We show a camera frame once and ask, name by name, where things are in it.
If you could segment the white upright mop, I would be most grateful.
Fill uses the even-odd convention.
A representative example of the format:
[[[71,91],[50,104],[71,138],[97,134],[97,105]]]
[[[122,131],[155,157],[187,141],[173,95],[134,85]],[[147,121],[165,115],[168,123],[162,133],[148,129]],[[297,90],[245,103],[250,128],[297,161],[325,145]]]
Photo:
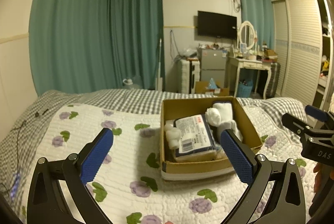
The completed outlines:
[[[157,58],[157,72],[155,79],[156,91],[162,91],[162,77],[161,77],[161,49],[162,49],[162,38],[159,39],[158,43],[158,58]]]

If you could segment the white floral quilt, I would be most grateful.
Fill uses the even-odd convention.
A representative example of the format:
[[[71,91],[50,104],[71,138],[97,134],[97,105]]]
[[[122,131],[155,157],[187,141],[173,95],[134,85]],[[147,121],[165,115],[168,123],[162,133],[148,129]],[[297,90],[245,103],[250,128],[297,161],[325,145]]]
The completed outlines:
[[[275,116],[263,100],[245,105],[233,97],[164,100],[160,114],[133,114],[85,104],[69,104],[52,117],[38,145],[27,177],[18,189],[19,218],[42,221],[44,210],[28,205],[29,188],[38,159],[65,159],[93,141],[101,130],[111,130],[112,144],[98,172],[84,183],[93,203],[113,223],[220,223],[244,194],[248,180],[233,170],[217,134],[209,132],[206,113],[221,111],[222,120],[254,153],[271,161],[293,158],[302,182],[301,200],[314,197],[315,162],[301,155],[302,146],[283,128],[281,117],[306,114],[301,102]]]

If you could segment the large teal curtain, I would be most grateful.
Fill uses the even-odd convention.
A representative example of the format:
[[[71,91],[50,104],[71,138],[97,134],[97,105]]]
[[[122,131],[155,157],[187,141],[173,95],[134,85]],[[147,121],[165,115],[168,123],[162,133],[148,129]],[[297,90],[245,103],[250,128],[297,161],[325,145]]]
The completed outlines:
[[[33,0],[29,56],[38,95],[155,85],[162,0]]]

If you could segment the white fluffy cotton wad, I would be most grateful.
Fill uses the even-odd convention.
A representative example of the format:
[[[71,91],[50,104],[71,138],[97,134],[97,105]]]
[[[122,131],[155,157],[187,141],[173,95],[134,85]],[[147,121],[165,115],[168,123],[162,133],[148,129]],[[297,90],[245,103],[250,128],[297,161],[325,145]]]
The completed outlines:
[[[217,108],[208,108],[205,112],[205,119],[213,127],[221,124],[221,115]]]

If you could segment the white louvered wardrobe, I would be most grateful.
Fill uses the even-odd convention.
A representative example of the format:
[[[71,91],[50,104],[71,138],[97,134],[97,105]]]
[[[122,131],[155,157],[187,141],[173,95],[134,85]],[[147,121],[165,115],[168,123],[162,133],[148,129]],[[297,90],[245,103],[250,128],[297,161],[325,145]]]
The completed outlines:
[[[277,95],[327,108],[333,57],[327,0],[273,0],[272,6],[280,64]]]

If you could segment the clear water jug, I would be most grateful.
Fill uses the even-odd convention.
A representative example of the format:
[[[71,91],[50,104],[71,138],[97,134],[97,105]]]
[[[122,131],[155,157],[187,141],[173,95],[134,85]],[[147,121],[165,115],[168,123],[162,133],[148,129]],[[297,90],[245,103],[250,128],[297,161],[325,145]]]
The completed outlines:
[[[124,89],[142,89],[141,79],[137,76],[123,79]]]

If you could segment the blue laundry basket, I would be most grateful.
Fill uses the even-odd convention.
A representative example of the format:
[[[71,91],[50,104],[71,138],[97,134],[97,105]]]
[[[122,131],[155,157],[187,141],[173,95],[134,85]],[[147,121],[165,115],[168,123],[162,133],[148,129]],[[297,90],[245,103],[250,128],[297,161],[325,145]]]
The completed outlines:
[[[237,97],[240,97],[240,98],[250,97],[252,89],[253,89],[252,80],[239,81],[238,89],[237,89]]]

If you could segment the grey checked bed sheet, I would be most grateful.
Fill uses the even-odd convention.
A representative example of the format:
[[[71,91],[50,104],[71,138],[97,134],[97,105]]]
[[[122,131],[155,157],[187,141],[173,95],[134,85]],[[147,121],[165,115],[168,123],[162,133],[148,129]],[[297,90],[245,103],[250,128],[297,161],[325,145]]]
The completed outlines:
[[[161,177],[161,103],[179,97],[144,89],[44,93],[1,142],[6,201],[25,220],[37,160],[63,159],[108,127],[115,131],[114,144],[88,189],[112,222],[219,223],[246,188],[235,173],[193,182]]]

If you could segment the narrow teal curtain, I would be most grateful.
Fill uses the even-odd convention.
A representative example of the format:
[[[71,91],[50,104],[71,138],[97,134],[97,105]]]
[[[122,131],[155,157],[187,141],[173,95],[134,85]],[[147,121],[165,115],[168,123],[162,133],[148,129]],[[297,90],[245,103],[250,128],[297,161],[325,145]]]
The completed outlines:
[[[271,0],[241,0],[242,21],[249,21],[257,31],[258,44],[274,46],[274,15]]]

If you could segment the black wall television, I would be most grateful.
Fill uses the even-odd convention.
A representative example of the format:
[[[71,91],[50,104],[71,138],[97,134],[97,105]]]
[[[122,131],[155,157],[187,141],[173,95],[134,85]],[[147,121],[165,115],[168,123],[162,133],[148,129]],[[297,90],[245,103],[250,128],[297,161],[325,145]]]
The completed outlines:
[[[237,39],[237,17],[206,11],[197,12],[197,34],[199,36]]]

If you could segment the open cardboard box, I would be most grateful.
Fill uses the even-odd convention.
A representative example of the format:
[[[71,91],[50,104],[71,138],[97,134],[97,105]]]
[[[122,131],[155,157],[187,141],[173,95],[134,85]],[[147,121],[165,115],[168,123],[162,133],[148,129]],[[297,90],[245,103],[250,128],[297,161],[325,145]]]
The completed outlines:
[[[198,180],[232,172],[217,132],[205,119],[215,103],[230,103],[231,117],[254,153],[262,147],[255,127],[237,98],[164,100],[161,105],[160,165],[164,180]]]

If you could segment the white oval vanity mirror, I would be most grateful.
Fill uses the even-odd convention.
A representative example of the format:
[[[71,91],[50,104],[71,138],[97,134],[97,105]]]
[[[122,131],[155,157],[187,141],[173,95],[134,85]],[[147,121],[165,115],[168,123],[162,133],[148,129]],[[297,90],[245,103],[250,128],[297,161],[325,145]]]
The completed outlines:
[[[237,33],[237,43],[240,48],[243,45],[246,46],[246,50],[249,51],[255,46],[256,32],[254,26],[250,21],[246,20],[241,23]]]

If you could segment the silver mini fridge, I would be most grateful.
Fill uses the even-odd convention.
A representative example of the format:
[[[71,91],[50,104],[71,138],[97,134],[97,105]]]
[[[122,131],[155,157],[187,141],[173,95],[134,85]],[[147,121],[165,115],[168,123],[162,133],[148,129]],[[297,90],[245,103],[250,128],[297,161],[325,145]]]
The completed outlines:
[[[210,81],[213,79],[221,86],[225,86],[226,53],[222,49],[198,48],[200,58],[200,80]]]

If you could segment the white rolled socks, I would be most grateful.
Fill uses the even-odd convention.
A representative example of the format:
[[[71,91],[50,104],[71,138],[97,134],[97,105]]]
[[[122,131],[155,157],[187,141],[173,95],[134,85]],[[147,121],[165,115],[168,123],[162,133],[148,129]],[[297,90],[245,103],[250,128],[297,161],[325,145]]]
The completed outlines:
[[[232,130],[233,133],[239,138],[240,141],[243,141],[243,136],[240,130],[237,127],[237,123],[233,118],[233,108],[231,102],[216,102],[213,104],[213,107],[216,108],[221,116],[221,122],[217,126],[216,136],[218,141],[220,141],[220,135],[225,130]]]

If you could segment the dark striped suitcase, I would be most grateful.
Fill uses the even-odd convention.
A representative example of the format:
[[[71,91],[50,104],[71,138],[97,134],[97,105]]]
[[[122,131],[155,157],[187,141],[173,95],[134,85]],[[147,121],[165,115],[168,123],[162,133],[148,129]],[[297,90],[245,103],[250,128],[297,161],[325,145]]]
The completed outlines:
[[[280,64],[278,62],[271,63],[271,78],[266,90],[266,98],[270,99],[275,96],[280,75]]]

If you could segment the white suitcase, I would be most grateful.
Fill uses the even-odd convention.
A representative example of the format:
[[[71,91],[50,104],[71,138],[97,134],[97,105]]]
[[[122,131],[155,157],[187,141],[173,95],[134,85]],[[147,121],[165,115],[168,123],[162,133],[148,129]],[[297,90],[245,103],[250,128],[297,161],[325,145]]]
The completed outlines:
[[[200,61],[181,59],[177,66],[178,92],[194,94],[196,82],[200,81]]]

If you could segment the cardboard box on floor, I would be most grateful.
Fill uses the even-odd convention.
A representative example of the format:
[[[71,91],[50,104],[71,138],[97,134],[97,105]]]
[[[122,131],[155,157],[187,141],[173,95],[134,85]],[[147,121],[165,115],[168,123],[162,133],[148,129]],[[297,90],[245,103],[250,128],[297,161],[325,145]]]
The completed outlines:
[[[221,86],[220,82],[215,83],[216,88],[210,88],[208,81],[197,81],[195,84],[195,94],[224,97],[229,96],[229,88]]]

